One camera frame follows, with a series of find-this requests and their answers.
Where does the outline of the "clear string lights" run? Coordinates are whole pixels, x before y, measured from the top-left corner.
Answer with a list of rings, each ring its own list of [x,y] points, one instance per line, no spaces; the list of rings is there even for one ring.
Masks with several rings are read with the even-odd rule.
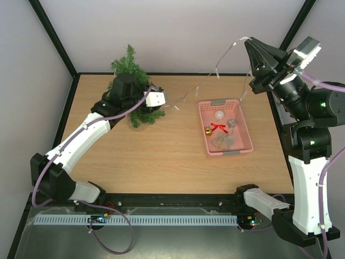
[[[200,81],[200,83],[195,86],[194,88],[186,91],[186,93],[177,99],[173,103],[165,104],[163,108],[158,108],[155,111],[152,112],[145,112],[143,109],[137,108],[136,110],[132,111],[128,115],[129,119],[129,125],[133,129],[139,129],[142,126],[149,126],[153,125],[157,122],[157,120],[163,118],[165,116],[165,108],[171,108],[175,111],[178,111],[179,108],[177,107],[177,104],[179,102],[185,102],[187,96],[191,92],[195,92],[195,95],[198,95],[199,88],[201,85],[208,80],[211,75],[215,75],[218,79],[220,78],[220,74],[218,71],[219,64],[221,63],[222,59],[228,54],[228,52],[238,45],[240,42],[244,42],[246,40],[250,40],[249,37],[242,37],[237,39],[235,42],[233,42],[229,48],[225,51],[225,53],[220,57],[218,62],[216,63],[215,69],[212,72],[209,72],[206,77]],[[134,76],[134,78],[137,80],[137,82],[142,86],[153,86],[154,83],[151,81],[150,76],[147,74],[147,72],[136,63],[136,51],[132,45],[128,44],[126,47],[126,53],[124,56],[122,56],[119,59],[114,59],[111,62],[111,69],[114,72],[115,76],[118,76],[121,73],[128,73]]]

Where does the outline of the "small green christmas tree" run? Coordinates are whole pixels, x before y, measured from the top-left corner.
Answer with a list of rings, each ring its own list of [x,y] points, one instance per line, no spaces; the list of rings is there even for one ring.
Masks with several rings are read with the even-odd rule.
[[[121,73],[118,76],[114,76],[113,81],[109,83],[106,98],[119,101],[120,104],[122,104],[125,108],[131,108],[135,104],[137,104],[139,100],[142,99],[144,93],[148,90],[149,87],[150,86],[140,85],[133,75],[128,73]],[[142,103],[138,108],[145,111],[144,103]]]

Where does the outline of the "silver gift box ornament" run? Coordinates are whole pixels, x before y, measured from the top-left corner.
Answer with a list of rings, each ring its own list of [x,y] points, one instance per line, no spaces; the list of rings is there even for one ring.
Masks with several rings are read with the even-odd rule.
[[[234,128],[237,125],[237,122],[234,119],[232,119],[228,121],[227,125],[229,128]]]

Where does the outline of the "pink plastic basket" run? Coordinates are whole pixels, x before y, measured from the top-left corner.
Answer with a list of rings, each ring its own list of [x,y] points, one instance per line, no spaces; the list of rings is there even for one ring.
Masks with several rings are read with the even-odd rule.
[[[198,103],[206,153],[215,158],[251,153],[253,143],[237,99]]]

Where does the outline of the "clear battery box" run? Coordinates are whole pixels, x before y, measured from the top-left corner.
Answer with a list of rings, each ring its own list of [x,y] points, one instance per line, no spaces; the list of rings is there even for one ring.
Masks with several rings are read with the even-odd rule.
[[[234,137],[232,136],[232,135],[230,135],[230,134],[227,134],[225,137],[224,137],[224,143],[225,143],[225,146],[227,147],[227,148],[230,148],[230,147],[232,147],[233,145],[234,145],[234,142],[235,142],[235,140],[234,140]]]

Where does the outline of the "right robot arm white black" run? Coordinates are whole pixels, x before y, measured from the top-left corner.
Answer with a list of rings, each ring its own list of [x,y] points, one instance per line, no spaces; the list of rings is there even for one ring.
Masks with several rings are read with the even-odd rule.
[[[271,92],[294,122],[282,128],[282,141],[293,176],[294,204],[280,202],[256,185],[236,189],[235,205],[245,212],[254,208],[271,220],[276,234],[300,247],[340,237],[327,205],[326,173],[335,161],[330,128],[344,125],[344,85],[319,81],[306,66],[321,49],[307,37],[291,51],[269,46],[253,37],[245,48],[256,94]]]

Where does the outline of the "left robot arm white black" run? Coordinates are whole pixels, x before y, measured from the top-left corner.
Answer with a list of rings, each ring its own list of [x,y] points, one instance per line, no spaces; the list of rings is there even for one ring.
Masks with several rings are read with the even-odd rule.
[[[42,155],[36,153],[30,160],[33,185],[32,204],[38,192],[48,201],[84,201],[94,203],[103,189],[91,182],[79,182],[70,173],[78,160],[103,135],[134,111],[152,114],[168,102],[164,89],[149,83],[140,83],[134,75],[120,73],[112,87],[94,104],[81,125],[62,143]]]

